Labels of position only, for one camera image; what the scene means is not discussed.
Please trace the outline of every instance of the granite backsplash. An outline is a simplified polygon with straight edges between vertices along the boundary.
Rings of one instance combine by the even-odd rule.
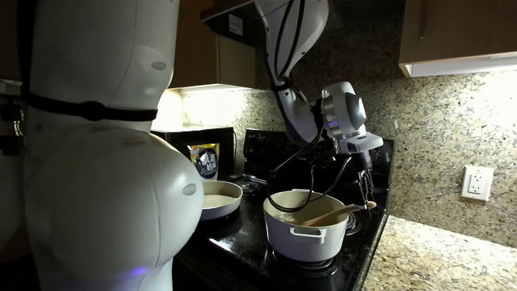
[[[517,248],[517,72],[406,80],[398,69],[404,9],[391,4],[375,9],[377,22],[335,10],[293,72],[295,85],[317,98],[327,85],[351,81],[364,98],[369,132],[396,143],[393,216]],[[283,130],[267,91],[183,101],[186,125],[236,128],[238,164],[246,128]],[[212,114],[198,114],[201,102]],[[487,204],[461,199],[466,166],[496,169]]]

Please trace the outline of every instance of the wooden cabinet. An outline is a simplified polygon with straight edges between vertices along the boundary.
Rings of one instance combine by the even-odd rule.
[[[0,2],[0,78],[20,81],[17,5],[18,0]]]
[[[406,0],[400,65],[411,77],[425,62],[508,64],[517,56],[516,31],[516,0]]]
[[[256,86],[256,49],[215,35],[201,14],[215,0],[183,0],[172,88],[232,85]]]

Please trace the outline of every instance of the electrical outlet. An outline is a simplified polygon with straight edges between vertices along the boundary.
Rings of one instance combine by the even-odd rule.
[[[488,201],[495,169],[466,166],[463,198]]]

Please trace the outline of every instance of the granite countertop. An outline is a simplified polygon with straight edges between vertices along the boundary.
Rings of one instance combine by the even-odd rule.
[[[517,250],[390,217],[364,290],[517,290]]]

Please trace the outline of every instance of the white robot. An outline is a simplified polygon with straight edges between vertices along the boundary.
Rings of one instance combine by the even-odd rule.
[[[324,33],[328,2],[254,5],[290,138],[306,146],[325,130],[337,154],[382,146],[351,85],[325,88],[316,107],[290,88],[293,67]],[[41,287],[172,290],[173,259],[202,212],[194,166],[149,133],[173,77],[180,0],[36,0],[34,9],[23,177]]]

